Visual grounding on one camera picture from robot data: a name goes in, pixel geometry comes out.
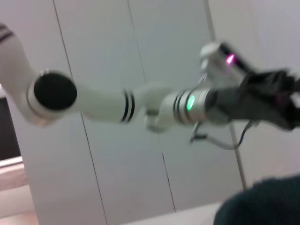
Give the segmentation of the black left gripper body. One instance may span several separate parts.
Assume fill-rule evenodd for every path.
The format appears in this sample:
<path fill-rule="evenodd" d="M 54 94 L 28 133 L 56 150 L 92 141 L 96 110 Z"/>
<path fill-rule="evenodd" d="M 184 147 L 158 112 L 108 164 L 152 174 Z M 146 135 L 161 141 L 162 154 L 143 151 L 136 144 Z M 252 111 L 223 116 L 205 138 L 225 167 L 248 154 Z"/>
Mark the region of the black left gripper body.
<path fill-rule="evenodd" d="M 238 86 L 210 90 L 206 111 L 218 109 L 229 121 L 264 121 L 292 131 L 300 126 L 300 109 L 292 100 L 299 92 L 299 78 L 287 70 L 249 73 Z"/>

